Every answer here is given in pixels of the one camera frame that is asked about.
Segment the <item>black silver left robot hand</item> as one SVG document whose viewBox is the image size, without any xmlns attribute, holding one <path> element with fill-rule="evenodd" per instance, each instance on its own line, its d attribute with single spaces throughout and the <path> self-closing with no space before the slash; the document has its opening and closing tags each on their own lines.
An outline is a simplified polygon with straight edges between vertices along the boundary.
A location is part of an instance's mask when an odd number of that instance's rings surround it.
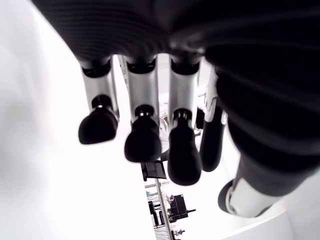
<svg viewBox="0 0 320 240">
<path fill-rule="evenodd" d="M 127 68 L 124 155 L 162 152 L 157 56 L 168 54 L 170 179 L 195 184 L 220 162 L 223 114 L 240 152 L 221 210 L 262 215 L 320 168 L 317 0 L 36 0 L 78 60 L 90 113 L 80 143 L 113 140 L 120 120 L 112 57 Z"/>
</svg>

